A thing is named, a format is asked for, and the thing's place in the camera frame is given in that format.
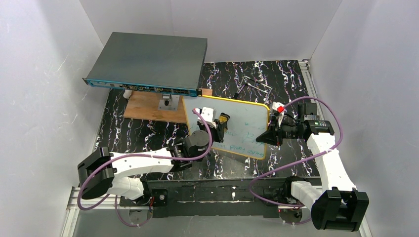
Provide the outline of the yellow black eraser pad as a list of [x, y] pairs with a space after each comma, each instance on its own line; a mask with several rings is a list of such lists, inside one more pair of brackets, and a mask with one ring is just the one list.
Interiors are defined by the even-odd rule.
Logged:
[[230, 116], [225, 113], [221, 113], [218, 120], [220, 124], [227, 124], [230, 120]]

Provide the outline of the yellow-framed whiteboard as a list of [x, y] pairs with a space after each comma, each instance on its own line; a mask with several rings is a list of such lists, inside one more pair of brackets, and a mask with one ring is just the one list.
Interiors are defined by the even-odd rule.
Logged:
[[193, 109], [212, 108], [216, 119], [221, 113], [230, 116], [223, 142], [215, 142], [213, 149], [254, 159], [265, 158], [266, 145], [257, 142], [256, 138], [268, 127], [269, 109], [266, 105], [214, 96], [184, 97], [183, 105], [189, 133], [199, 129]]

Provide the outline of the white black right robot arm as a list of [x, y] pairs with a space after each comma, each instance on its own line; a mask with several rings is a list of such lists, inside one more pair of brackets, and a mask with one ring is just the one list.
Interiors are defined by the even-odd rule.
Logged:
[[310, 220], [318, 230], [356, 232], [361, 227], [369, 197], [357, 190], [339, 156], [338, 142], [330, 121], [322, 120], [316, 103], [302, 103], [297, 117], [288, 122], [285, 106], [270, 106], [271, 122], [256, 141], [281, 146], [285, 139], [302, 139], [314, 155], [322, 188], [316, 189], [306, 178], [288, 177], [274, 193], [257, 196], [265, 204], [282, 205], [294, 210], [305, 206]]

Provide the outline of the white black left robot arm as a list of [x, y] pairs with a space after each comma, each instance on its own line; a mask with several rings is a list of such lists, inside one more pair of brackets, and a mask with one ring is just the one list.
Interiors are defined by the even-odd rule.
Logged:
[[156, 151], [120, 154], [101, 147], [78, 164], [81, 198], [85, 200], [113, 194], [136, 200], [151, 197], [146, 181], [135, 175], [179, 172], [192, 167], [209, 155], [213, 143], [222, 143], [228, 130], [229, 116], [220, 115], [209, 123], [209, 131], [198, 122], [199, 129], [172, 146]]

